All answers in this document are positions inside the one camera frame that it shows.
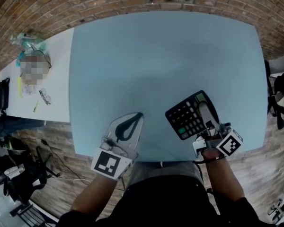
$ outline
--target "calculator keypad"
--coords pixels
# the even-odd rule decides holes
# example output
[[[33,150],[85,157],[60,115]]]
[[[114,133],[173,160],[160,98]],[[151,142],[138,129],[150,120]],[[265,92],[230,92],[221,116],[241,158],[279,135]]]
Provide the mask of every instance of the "calculator keypad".
[[[167,120],[180,139],[186,140],[205,129],[197,109],[198,102],[192,95],[165,113]]]

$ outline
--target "hand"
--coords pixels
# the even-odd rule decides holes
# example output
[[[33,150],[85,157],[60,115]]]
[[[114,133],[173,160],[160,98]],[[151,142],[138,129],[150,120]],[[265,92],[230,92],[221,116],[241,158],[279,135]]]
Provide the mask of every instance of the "hand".
[[[202,152],[204,160],[212,160],[215,159],[216,157],[219,157],[220,155],[221,152],[216,148],[211,148]]]

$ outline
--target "eyeglasses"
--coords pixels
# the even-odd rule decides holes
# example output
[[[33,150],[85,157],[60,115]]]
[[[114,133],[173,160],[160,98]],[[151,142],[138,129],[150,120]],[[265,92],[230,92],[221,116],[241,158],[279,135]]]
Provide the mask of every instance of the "eyeglasses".
[[[46,105],[50,105],[52,104],[52,99],[50,96],[46,95],[46,89],[45,88],[42,88],[40,91],[39,91],[40,95],[41,95],[41,98],[44,100],[44,102],[46,103]]]

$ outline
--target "gray shorts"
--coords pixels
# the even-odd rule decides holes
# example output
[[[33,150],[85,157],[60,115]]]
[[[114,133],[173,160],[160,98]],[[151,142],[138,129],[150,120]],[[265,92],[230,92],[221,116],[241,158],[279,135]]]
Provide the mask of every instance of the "gray shorts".
[[[134,183],[138,183],[150,177],[166,176],[166,175],[184,175],[198,179],[202,184],[201,170],[191,161],[179,162],[136,162],[128,181],[127,188]]]

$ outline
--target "light blue table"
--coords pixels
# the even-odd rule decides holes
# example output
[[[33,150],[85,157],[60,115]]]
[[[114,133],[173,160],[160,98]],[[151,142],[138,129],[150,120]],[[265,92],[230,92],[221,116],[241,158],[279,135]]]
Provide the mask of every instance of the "light blue table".
[[[75,28],[70,112],[76,153],[93,156],[114,119],[142,112],[138,160],[193,160],[195,137],[180,140],[164,113],[199,90],[220,121],[243,137],[240,151],[262,146],[266,74],[253,26],[201,13],[148,12]]]

